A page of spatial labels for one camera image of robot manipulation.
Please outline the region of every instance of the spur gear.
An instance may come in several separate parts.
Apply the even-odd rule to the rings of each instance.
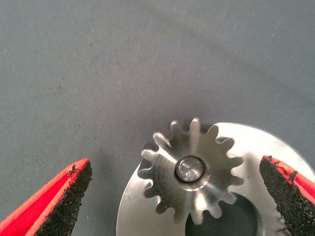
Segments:
[[[194,118],[189,131],[184,132],[177,121],[170,126],[170,139],[159,132],[153,134],[158,151],[144,149],[138,176],[151,179],[143,194],[146,198],[159,196],[156,213],[173,208],[174,222],[180,223],[191,214],[194,224],[201,224],[203,211],[214,218],[222,215],[219,201],[233,204],[236,197],[228,192],[230,185],[241,185],[243,180],[231,174],[231,169],[242,164],[242,158],[229,158],[232,139],[217,143],[219,128],[213,125],[205,134],[199,119]]]

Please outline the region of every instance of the gray cloth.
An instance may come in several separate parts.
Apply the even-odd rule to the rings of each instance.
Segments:
[[[93,180],[73,235],[114,235],[143,145],[173,119],[259,127],[314,167],[314,9],[313,0],[1,1],[0,220],[88,157]]]

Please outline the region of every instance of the hole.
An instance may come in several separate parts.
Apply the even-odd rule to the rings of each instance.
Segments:
[[[229,205],[220,202],[223,215],[219,219],[213,218],[208,211],[203,212],[203,223],[194,225],[189,215],[185,235],[186,236],[255,236],[258,222],[257,213],[252,203],[245,197],[235,194],[235,204]]]

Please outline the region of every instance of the metal gear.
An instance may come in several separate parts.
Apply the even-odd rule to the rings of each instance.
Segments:
[[[175,223],[180,223],[190,213],[194,224],[201,224],[205,210],[214,218],[221,217],[219,201],[228,204],[236,201],[228,186],[243,183],[241,178],[231,174],[232,168],[242,164],[242,158],[226,155],[234,141],[228,138],[217,143],[219,128],[213,125],[204,134],[197,118],[190,123],[188,132],[183,132],[177,121],[171,123],[170,130],[170,139],[159,132],[153,134],[158,151],[144,149],[141,152],[144,160],[138,176],[153,182],[145,188],[144,196],[159,196],[157,214],[173,208]]]

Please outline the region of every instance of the pinion gear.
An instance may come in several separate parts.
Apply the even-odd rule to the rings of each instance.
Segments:
[[[177,121],[171,123],[170,129],[170,139],[158,132],[153,134],[158,151],[144,149],[141,152],[145,160],[138,176],[153,182],[145,188],[144,196],[160,197],[157,214],[173,208],[175,223],[180,223],[190,213],[194,224],[201,224],[205,210],[214,218],[221,217],[219,201],[228,204],[236,201],[235,195],[228,192],[228,186],[243,183],[241,178],[231,174],[232,168],[242,164],[242,158],[226,156],[234,141],[225,139],[217,143],[218,127],[213,125],[203,134],[197,118],[190,123],[188,132],[183,132]]]

